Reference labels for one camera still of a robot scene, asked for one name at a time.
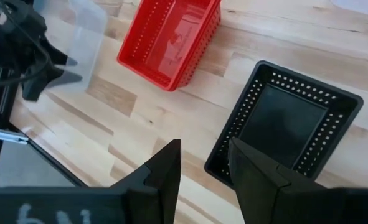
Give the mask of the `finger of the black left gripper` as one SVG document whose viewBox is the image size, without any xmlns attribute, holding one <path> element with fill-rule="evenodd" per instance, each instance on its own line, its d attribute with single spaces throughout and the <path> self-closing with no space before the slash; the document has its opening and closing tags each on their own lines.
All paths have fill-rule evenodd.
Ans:
<svg viewBox="0 0 368 224">
<path fill-rule="evenodd" d="M 43 72 L 38 77 L 24 81 L 22 83 L 22 97 L 26 101 L 37 101 L 40 94 L 47 86 L 55 87 L 82 81 L 82 76 L 62 70 L 51 68 Z"/>
<path fill-rule="evenodd" d="M 61 52 L 59 49 L 54 47 L 48 39 L 45 39 L 45 51 L 49 54 L 53 64 L 66 65 L 68 61 L 68 55 Z"/>
</svg>

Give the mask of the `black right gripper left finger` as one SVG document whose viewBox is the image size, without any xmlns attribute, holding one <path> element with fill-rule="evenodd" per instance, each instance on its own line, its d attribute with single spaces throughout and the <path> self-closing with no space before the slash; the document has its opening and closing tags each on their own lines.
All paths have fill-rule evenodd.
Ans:
<svg viewBox="0 0 368 224">
<path fill-rule="evenodd" d="M 173 224 L 180 180 L 174 139 L 110 187 L 0 188 L 0 224 Z"/>
</svg>

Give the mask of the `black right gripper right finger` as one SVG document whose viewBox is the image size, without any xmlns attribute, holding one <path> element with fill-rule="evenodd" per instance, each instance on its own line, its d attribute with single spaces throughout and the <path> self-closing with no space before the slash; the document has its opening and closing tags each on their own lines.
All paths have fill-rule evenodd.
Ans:
<svg viewBox="0 0 368 224">
<path fill-rule="evenodd" d="M 229 166 L 245 224 L 368 224 L 368 188 L 326 188 L 237 138 Z"/>
</svg>

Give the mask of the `black slotted plastic basket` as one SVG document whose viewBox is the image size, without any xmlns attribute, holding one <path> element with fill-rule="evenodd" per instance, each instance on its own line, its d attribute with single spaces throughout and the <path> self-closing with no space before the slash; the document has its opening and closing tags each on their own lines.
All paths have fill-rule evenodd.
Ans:
<svg viewBox="0 0 368 224">
<path fill-rule="evenodd" d="M 204 169 L 232 187 L 229 141 L 238 138 L 314 180 L 363 104 L 359 95 L 261 60 L 256 63 Z"/>
</svg>

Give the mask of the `red slotted plastic basket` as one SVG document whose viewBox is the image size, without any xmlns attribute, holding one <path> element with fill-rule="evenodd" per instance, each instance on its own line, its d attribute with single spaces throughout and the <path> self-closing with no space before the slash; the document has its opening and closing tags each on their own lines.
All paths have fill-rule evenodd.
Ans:
<svg viewBox="0 0 368 224">
<path fill-rule="evenodd" d="M 211 9 L 221 0 L 141 0 L 117 61 L 169 91 Z"/>
<path fill-rule="evenodd" d="M 185 59 L 183 68 L 179 70 L 179 76 L 173 82 L 173 86 L 169 91 L 175 91 L 180 87 L 189 84 L 206 48 L 211 42 L 221 21 L 220 4 L 214 6 L 210 14 L 206 17 L 201 25 L 199 35 L 195 38 L 194 43 L 189 50 L 189 58 Z"/>
</svg>

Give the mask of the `clear plastic bin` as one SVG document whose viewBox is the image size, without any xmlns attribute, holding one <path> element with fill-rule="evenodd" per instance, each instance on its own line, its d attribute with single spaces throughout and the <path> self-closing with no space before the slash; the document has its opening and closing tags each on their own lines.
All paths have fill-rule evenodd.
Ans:
<svg viewBox="0 0 368 224">
<path fill-rule="evenodd" d="M 58 66 L 62 76 L 47 87 L 86 90 L 106 29 L 106 12 L 92 0 L 34 0 L 34 9 L 45 19 L 49 42 L 67 55 L 67 61 Z"/>
</svg>

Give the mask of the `silver metal bar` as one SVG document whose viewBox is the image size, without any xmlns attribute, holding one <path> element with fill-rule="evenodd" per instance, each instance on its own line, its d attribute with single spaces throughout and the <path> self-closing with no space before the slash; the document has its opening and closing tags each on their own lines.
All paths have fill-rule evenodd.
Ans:
<svg viewBox="0 0 368 224">
<path fill-rule="evenodd" d="M 27 144 L 29 138 L 25 134 L 0 129 L 0 140 L 18 144 Z"/>
</svg>

